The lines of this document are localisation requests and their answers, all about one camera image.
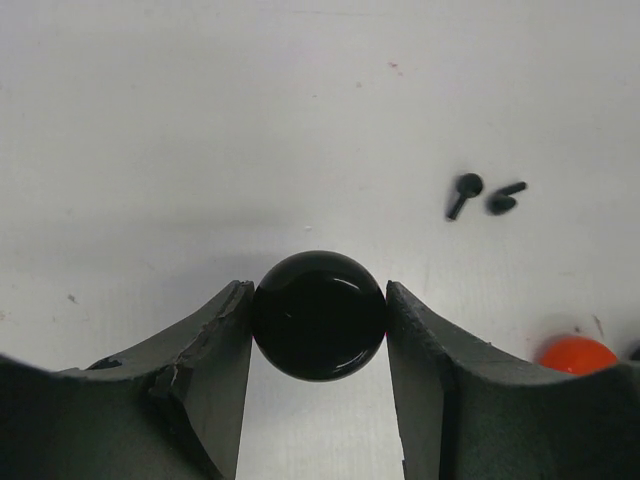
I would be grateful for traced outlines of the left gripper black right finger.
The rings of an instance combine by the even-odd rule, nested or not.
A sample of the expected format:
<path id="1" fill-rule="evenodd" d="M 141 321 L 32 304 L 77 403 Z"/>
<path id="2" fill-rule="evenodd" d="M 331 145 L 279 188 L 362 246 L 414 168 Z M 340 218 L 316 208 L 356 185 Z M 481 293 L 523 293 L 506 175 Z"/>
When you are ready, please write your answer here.
<path id="1" fill-rule="evenodd" d="M 408 479 L 635 479 L 639 366 L 573 376 L 514 357 L 386 289 Z"/>

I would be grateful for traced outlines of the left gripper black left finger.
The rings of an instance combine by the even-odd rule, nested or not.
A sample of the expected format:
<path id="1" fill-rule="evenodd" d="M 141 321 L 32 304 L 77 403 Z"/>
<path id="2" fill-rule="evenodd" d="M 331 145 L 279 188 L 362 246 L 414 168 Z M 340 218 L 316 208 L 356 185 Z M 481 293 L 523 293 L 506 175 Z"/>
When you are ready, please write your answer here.
<path id="1" fill-rule="evenodd" d="M 203 307 L 87 369 L 1 360 L 5 479 L 232 479 L 254 287 Z"/>

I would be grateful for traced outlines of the black earbud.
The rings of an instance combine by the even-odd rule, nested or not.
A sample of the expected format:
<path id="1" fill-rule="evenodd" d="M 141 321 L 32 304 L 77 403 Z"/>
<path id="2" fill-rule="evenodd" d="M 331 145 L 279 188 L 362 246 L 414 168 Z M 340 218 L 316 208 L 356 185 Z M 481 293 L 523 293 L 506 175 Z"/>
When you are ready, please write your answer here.
<path id="1" fill-rule="evenodd" d="M 446 213 L 446 219 L 455 221 L 469 199 L 479 196 L 484 189 L 483 179 L 476 173 L 465 173 L 455 183 L 456 198 Z"/>
<path id="2" fill-rule="evenodd" d="M 528 188 L 526 182 L 517 182 L 493 192 L 487 200 L 487 211 L 494 216 L 503 215 L 517 206 L 514 196 Z"/>

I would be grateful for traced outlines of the black earbud charging case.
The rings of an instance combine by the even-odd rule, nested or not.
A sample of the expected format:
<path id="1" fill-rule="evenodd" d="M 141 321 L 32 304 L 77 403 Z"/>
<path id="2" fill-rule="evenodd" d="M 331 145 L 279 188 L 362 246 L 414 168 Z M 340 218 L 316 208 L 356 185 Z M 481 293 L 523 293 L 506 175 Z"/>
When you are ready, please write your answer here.
<path id="1" fill-rule="evenodd" d="M 635 344 L 628 354 L 628 359 L 630 361 L 640 361 L 640 343 Z"/>

